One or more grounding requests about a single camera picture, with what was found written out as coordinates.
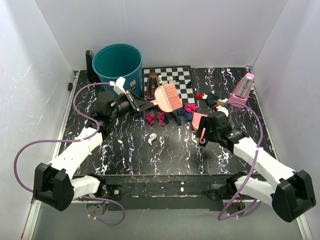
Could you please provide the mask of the red paper scrap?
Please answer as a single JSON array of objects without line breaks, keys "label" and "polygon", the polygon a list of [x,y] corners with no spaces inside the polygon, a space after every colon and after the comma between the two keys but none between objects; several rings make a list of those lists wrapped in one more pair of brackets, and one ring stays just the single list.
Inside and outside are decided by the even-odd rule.
[{"label": "red paper scrap", "polygon": [[198,93],[198,94],[196,94],[196,99],[197,99],[197,100],[204,99],[204,97],[205,97],[205,94],[204,94],[204,93]]}]

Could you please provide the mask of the black metronome behind bucket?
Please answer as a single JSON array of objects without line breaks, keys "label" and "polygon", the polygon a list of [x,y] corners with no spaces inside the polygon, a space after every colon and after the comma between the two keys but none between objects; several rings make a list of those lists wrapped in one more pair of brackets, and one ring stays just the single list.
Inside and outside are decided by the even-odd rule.
[{"label": "black metronome behind bucket", "polygon": [[94,54],[91,50],[85,52],[87,77],[90,83],[100,83],[100,79],[93,68]]}]

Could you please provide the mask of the black chess piece right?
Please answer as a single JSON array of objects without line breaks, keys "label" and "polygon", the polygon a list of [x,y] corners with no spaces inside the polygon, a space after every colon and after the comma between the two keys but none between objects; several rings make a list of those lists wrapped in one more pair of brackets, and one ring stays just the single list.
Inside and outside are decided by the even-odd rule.
[{"label": "black chess piece right", "polygon": [[191,87],[192,87],[192,82],[189,81],[189,82],[187,83],[186,87],[187,87],[187,88],[191,88]]}]

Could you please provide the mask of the pink hand brush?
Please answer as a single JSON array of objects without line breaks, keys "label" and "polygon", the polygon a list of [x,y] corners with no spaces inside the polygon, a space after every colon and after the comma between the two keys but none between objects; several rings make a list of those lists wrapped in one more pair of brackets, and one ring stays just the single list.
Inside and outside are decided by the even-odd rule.
[{"label": "pink hand brush", "polygon": [[165,113],[170,113],[183,107],[182,99],[173,83],[159,86],[154,91],[154,97],[155,99],[150,102]]}]

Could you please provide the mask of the dark paper scrap right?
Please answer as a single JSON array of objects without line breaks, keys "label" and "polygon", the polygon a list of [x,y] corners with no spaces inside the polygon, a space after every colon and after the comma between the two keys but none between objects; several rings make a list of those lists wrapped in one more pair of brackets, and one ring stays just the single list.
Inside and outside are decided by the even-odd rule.
[{"label": "dark paper scrap right", "polygon": [[218,95],[215,94],[208,94],[206,101],[207,101],[207,105],[210,107],[213,107],[214,105],[216,105],[218,103],[218,100],[220,99],[220,97]]}]

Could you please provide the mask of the magenta scrap on brush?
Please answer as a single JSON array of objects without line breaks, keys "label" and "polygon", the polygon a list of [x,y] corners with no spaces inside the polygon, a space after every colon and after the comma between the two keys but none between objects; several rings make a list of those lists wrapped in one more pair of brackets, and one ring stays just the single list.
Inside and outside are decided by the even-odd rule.
[{"label": "magenta scrap on brush", "polygon": [[157,115],[157,119],[158,119],[159,125],[160,125],[161,127],[163,127],[164,124],[165,124],[165,122],[164,122],[165,114],[166,114],[165,112],[161,112],[161,113],[159,113],[159,114]]}]

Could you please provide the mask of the white paper scrap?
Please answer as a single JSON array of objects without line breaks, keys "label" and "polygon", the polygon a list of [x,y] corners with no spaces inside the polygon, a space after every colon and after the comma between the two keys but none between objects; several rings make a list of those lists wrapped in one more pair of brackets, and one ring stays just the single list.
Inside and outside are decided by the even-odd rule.
[{"label": "white paper scrap", "polygon": [[150,135],[149,135],[149,138],[148,138],[148,144],[150,145],[150,146],[152,146],[152,142],[154,141],[154,140],[156,140],[157,139],[157,134],[156,133],[151,133]]}]

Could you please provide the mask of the pink metronome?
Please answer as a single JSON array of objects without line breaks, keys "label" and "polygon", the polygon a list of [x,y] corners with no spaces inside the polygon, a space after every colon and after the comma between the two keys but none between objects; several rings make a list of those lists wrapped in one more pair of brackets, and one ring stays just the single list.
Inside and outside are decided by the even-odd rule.
[{"label": "pink metronome", "polygon": [[254,83],[254,77],[254,74],[248,72],[236,85],[228,100],[233,107],[244,108]]}]

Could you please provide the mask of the brown wooden metronome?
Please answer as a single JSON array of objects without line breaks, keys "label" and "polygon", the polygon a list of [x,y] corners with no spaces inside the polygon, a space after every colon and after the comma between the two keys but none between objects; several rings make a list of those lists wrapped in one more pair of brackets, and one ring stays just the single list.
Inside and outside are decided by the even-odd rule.
[{"label": "brown wooden metronome", "polygon": [[155,72],[151,72],[147,78],[146,84],[146,100],[152,101],[155,99],[155,90],[160,86],[159,76]]}]

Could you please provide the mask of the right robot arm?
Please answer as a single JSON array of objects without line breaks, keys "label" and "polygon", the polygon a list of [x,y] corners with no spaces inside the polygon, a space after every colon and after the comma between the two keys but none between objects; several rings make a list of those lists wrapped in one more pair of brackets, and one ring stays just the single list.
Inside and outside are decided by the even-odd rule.
[{"label": "right robot arm", "polygon": [[207,191],[208,196],[222,199],[237,199],[241,195],[252,197],[270,205],[288,223],[316,206],[311,176],[304,170],[295,171],[285,166],[263,148],[257,148],[245,131],[232,128],[224,112],[195,113],[192,127],[200,146],[218,143],[264,178],[258,180],[239,172],[227,178],[225,186]]}]

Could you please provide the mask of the teal plastic bucket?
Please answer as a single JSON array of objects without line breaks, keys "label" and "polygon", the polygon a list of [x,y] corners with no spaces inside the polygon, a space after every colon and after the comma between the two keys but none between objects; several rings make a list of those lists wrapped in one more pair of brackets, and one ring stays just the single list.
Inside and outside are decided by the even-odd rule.
[{"label": "teal plastic bucket", "polygon": [[119,43],[101,49],[93,57],[92,68],[104,83],[125,78],[124,89],[141,97],[144,90],[142,63],[142,54],[137,48]]}]

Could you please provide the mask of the black and white chessboard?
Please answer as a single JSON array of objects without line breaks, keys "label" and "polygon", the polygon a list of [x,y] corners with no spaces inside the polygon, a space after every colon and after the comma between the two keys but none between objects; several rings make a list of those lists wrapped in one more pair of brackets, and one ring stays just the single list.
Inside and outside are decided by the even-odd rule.
[{"label": "black and white chessboard", "polygon": [[[189,65],[182,66],[156,66],[142,69],[142,80],[144,83],[144,97],[146,98],[147,80],[149,73],[157,73],[162,76],[162,84],[168,84],[170,78],[173,77],[173,84],[175,85],[179,97],[183,105],[195,104],[196,97],[194,95],[193,84],[191,88],[187,88],[187,83],[192,82],[191,67]],[[179,76],[179,82],[175,82],[176,76]]]}]

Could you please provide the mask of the magenta paper scrap left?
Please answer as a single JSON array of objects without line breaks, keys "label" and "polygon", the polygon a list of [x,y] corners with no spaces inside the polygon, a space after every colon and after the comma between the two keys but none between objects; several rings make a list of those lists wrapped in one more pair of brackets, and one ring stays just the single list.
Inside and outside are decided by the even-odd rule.
[{"label": "magenta paper scrap left", "polygon": [[151,112],[148,113],[146,116],[146,120],[150,125],[153,125],[155,123],[155,115]]}]

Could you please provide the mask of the pink dustpan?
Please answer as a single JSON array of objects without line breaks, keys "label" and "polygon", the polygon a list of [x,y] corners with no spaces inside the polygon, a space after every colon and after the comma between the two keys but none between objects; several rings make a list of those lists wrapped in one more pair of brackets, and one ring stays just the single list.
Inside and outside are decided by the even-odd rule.
[{"label": "pink dustpan", "polygon": [[199,122],[200,122],[200,118],[201,117],[207,117],[206,114],[202,114],[202,113],[198,113],[198,112],[195,112],[193,114],[193,119],[192,119],[192,129],[197,132],[198,130],[198,126],[199,126]]}]

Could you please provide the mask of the blue paper scrap centre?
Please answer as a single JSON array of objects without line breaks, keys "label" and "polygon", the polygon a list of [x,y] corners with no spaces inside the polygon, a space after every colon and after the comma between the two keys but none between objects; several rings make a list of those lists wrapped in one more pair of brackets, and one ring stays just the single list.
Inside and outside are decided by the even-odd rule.
[{"label": "blue paper scrap centre", "polygon": [[187,111],[182,107],[177,110],[177,113],[179,116],[184,116],[187,113]]}]

